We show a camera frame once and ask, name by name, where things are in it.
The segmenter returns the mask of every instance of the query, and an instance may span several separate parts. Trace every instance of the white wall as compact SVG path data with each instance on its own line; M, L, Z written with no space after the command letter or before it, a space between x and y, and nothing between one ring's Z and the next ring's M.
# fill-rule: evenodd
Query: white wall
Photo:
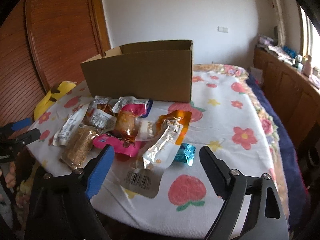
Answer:
M192 39L194 63L252 65L256 35L273 36L271 0L105 0L113 46ZM229 28L218 33L217 27Z
M283 7L287 47L300 53L301 27L298 4L296 0L283 0Z

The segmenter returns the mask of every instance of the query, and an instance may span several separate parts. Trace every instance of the screw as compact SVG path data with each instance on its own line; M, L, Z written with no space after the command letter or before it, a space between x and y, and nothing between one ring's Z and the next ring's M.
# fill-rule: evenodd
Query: screw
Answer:
M240 171L238 171L237 169L233 169L233 170L231 170L231 174L238 176L238 175L240 175Z
M271 179L271 176L268 173L263 173L263 177L265 179Z
M45 173L44 175L43 175L43 178L44 179L49 179L50 177L51 177L51 173Z
M77 168L73 171L75 174L79 175L83 172L83 169L82 168Z

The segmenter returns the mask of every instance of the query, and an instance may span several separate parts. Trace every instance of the light switch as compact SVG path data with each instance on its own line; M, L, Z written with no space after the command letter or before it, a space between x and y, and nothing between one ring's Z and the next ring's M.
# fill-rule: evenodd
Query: light switch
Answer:
M220 33L228 33L229 30L228 30L227 27L218 26L218 32L220 32Z

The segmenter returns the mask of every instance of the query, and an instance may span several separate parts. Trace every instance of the wooden louvered door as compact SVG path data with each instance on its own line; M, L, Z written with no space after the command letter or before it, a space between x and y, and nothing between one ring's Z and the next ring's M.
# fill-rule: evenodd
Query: wooden louvered door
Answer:
M21 0L0 27L0 126L32 117L54 84L83 81L100 39L92 0Z
M29 43L45 90L84 80L80 63L101 54L91 0L26 0Z
M29 49L25 0L21 0L0 28L0 126L32 117L44 95Z

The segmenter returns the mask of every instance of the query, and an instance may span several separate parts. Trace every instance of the plastic wrapper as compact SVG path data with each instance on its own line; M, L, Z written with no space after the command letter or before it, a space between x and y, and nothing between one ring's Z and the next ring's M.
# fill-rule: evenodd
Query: plastic wrapper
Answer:
M118 139L110 134L101 134L93 139L93 146L98 149L103 149L107 144L113 146L115 153L125 154L130 157L135 157L143 142L132 142L125 139Z
M191 114L176 110L159 117L153 140L139 150L136 158L127 162L128 169L116 172L122 187L148 198L158 194L162 175L180 148Z
M61 160L72 170L81 167L92 148L92 142L96 136L98 136L98 129L80 124L62 153Z
M128 104L134 104L134 105L140 105L144 104L146 106L146 112L141 115L142 118L145 118L148 116L150 109L153 104L153 100L148 100L148 99L137 99L135 97L120 97L119 101L116 102L116 104L113 106L112 111L114 113L119 113L121 109L128 105Z
M135 138L135 141L151 141L154 138L154 123L152 121L140 119L139 132Z
M115 114L108 104L110 97L95 96L86 113L87 123L94 127L112 130L116 123Z
M145 104L128 104L119 112L116 125L112 131L116 137L134 141L139 131L138 117L146 112Z
M78 128L79 124L82 122L88 107L89 104L80 106L77 111L69 115L62 128L55 133L52 141L53 145L59 146L67 145L69 143L72 135Z
M182 127L175 119L164 121L161 132L141 149L145 151L142 155L145 169L152 170L154 166L158 166L164 170L171 165L179 148L175 141Z
M181 146L174 158L175 162L186 163L190 167L193 164L193 158L195 157L196 148L188 143L181 143Z

